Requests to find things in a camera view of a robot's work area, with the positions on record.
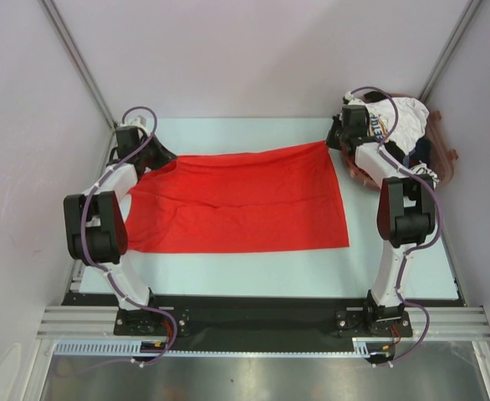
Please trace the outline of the red tank top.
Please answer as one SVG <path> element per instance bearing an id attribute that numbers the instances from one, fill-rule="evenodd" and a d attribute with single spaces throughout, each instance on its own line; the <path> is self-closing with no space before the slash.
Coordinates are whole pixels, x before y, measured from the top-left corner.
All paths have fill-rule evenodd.
<path id="1" fill-rule="evenodd" d="M 132 251 L 254 253 L 349 246 L 322 141 L 229 155 L 181 155 L 129 192 Z"/>

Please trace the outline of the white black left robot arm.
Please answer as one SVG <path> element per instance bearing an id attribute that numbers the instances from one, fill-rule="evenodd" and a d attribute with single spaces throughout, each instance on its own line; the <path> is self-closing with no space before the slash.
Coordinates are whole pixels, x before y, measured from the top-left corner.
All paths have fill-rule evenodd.
<path id="1" fill-rule="evenodd" d="M 100 271 L 119 306 L 117 335 L 142 336 L 170 329 L 174 317 L 161 310 L 156 296 L 135 271 L 120 202 L 147 170 L 159 170 L 176 159 L 140 119 L 119 125 L 117 145 L 102 176 L 85 192 L 64 198 L 69 254 Z"/>

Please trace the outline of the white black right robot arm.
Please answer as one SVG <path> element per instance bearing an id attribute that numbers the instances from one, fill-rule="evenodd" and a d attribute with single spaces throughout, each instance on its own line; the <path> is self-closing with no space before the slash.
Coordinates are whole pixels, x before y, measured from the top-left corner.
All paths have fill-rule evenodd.
<path id="1" fill-rule="evenodd" d="M 378 139 L 368 135 L 370 115 L 364 105 L 345 105 L 333 118 L 326 144 L 354 159 L 379 187 L 377 230 L 384 241 L 377 277 L 363 310 L 338 312 L 341 331 L 354 329 L 387 336 L 395 323 L 407 319 L 403 299 L 404 275 L 411 254 L 424 247 L 435 232 L 434 183 L 429 175 L 414 175 Z"/>

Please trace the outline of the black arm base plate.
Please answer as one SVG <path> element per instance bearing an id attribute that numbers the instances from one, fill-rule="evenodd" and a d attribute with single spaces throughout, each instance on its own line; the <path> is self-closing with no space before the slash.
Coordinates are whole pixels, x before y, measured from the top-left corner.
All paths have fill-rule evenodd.
<path id="1" fill-rule="evenodd" d="M 351 348 L 354 338 L 396 343 L 416 337 L 418 312 L 398 307 L 377 318 L 363 298 L 163 296 L 129 311 L 111 294 L 69 292 L 63 307 L 93 326 L 107 322 L 118 338 L 145 341 L 143 353 L 173 338 L 174 351 L 222 353 L 329 353 Z"/>

